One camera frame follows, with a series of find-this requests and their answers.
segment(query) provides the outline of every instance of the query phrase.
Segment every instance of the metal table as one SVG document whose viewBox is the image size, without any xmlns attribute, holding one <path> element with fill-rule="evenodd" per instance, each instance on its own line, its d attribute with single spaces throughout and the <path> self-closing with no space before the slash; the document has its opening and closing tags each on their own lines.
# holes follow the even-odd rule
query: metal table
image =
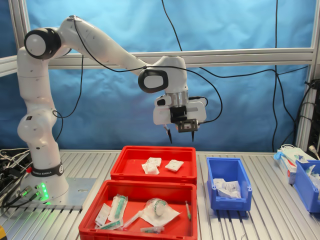
<svg viewBox="0 0 320 240">
<path fill-rule="evenodd" d="M 65 174 L 76 178 L 97 178 L 83 210 L 10 208 L 0 216 L 9 240 L 79 240 L 78 225 L 120 151 L 62 150 Z M 320 214 L 309 214 L 293 186 L 286 184 L 271 153 L 197 152 L 197 208 L 199 240 L 320 240 Z M 218 210 L 208 204 L 206 157 L 241 158 L 252 185 L 251 211 Z"/>
</svg>

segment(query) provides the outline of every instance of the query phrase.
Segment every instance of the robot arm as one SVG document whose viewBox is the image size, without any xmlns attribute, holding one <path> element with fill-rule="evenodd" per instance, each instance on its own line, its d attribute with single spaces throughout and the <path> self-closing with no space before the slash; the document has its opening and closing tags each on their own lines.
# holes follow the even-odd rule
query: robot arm
<svg viewBox="0 0 320 240">
<path fill-rule="evenodd" d="M 52 135 L 57 118 L 53 115 L 56 109 L 50 91 L 48 64 L 71 49 L 88 58 L 94 57 L 100 63 L 112 62 L 132 70 L 144 92 L 164 90 L 165 95 L 155 101 L 153 121 L 156 125 L 164 125 L 170 140 L 167 124 L 175 124 L 178 132 L 192 132 L 193 139 L 199 123 L 207 117 L 203 101 L 189 101 L 183 58 L 163 56 L 155 64 L 146 64 L 77 16 L 69 16 L 59 28 L 38 28 L 28 32 L 24 46 L 17 53 L 17 75 L 27 114 L 20 121 L 18 135 L 27 143 L 33 165 L 31 174 L 21 182 L 21 189 L 29 186 L 33 189 L 31 194 L 38 189 L 39 199 L 35 201 L 55 199 L 68 190 L 58 144 Z"/>
</svg>

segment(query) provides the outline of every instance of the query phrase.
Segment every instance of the red tray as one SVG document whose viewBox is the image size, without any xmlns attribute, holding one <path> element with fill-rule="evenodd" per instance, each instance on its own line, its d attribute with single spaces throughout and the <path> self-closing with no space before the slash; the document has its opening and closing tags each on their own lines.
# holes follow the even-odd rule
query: red tray
<svg viewBox="0 0 320 240">
<path fill-rule="evenodd" d="M 148 158 L 161 158 L 159 174 L 145 174 L 142 164 Z M 165 166 L 172 160 L 183 161 L 177 172 Z M 125 146 L 111 170 L 111 179 L 197 185 L 196 149 L 175 146 Z"/>
<path fill-rule="evenodd" d="M 95 219 L 104 203 L 111 206 L 117 194 L 128 196 L 123 222 L 133 217 L 145 207 L 148 200 L 160 198 L 180 214 L 164 226 L 160 234 L 142 233 L 140 228 L 152 227 L 151 224 L 138 218 L 128 231 L 95 229 Z M 187 216 L 186 203 L 189 203 L 191 221 Z M 90 208 L 79 225 L 81 240 L 196 240 L 197 232 L 197 190 L 193 184 L 143 181 L 105 181 Z"/>
</svg>

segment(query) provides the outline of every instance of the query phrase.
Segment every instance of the blue backdrop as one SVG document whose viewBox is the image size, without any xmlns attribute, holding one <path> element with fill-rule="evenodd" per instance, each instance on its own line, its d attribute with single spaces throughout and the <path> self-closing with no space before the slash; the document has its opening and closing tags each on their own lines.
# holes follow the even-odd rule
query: blue backdrop
<svg viewBox="0 0 320 240">
<path fill-rule="evenodd" d="M 275 46 L 275 0 L 191 1 L 165 0 L 167 12 L 185 51 L 215 49 L 273 48 Z M 7 1 L 0 1 L 0 23 L 5 26 L 0 57 L 14 44 Z M 69 15 L 76 14 L 108 33 L 129 52 L 178 51 L 179 46 L 167 20 L 161 0 L 28 0 L 31 29 L 58 27 Z M 278 47 L 310 47 L 315 0 L 280 0 L 278 9 Z M 278 66 L 286 72 L 303 66 Z M 238 75 L 274 66 L 211 67 L 217 75 Z M 198 151 L 269 152 L 275 128 L 272 109 L 275 75 L 264 72 L 248 77 L 220 79 L 193 68 L 210 80 L 223 100 L 221 117 L 202 125 L 192 143 L 190 133 L 172 129 L 174 146 L 193 146 Z M 295 116 L 304 91 L 307 70 L 280 76 L 286 106 Z M 68 115 L 79 95 L 80 70 L 50 70 L 52 97 L 57 110 Z M 17 75 L 0 79 L 0 146 L 22 147 L 17 126 L 26 113 L 18 88 Z M 220 102 L 214 89 L 203 79 L 188 73 L 191 96 L 206 96 L 207 119 L 217 116 Z M 154 100 L 162 93 L 140 90 L 137 77 L 130 72 L 85 69 L 82 96 L 74 114 L 64 120 L 58 140 L 62 149 L 120 149 L 124 145 L 170 145 L 162 126 L 153 124 Z M 276 114 L 279 147 L 293 123 L 285 112 L 279 85 Z M 56 136 L 60 120 L 53 128 Z"/>
</svg>

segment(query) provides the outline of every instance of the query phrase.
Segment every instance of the blue bin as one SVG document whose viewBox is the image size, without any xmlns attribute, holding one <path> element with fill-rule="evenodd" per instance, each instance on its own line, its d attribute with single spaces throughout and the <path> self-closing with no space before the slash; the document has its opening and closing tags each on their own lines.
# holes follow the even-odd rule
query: blue bin
<svg viewBox="0 0 320 240">
<path fill-rule="evenodd" d="M 239 158 L 207 157 L 208 193 L 213 210 L 250 211 L 252 188 L 247 173 Z M 214 179 L 224 179 L 226 182 L 238 181 L 242 198 L 226 198 L 218 196 Z"/>
<path fill-rule="evenodd" d="M 312 171 L 320 174 L 320 161 L 308 160 L 308 162 L 300 163 L 296 161 L 294 187 L 308 212 L 320 213 L 319 191 L 306 174 L 306 169 L 312 165 L 315 165 Z"/>
</svg>

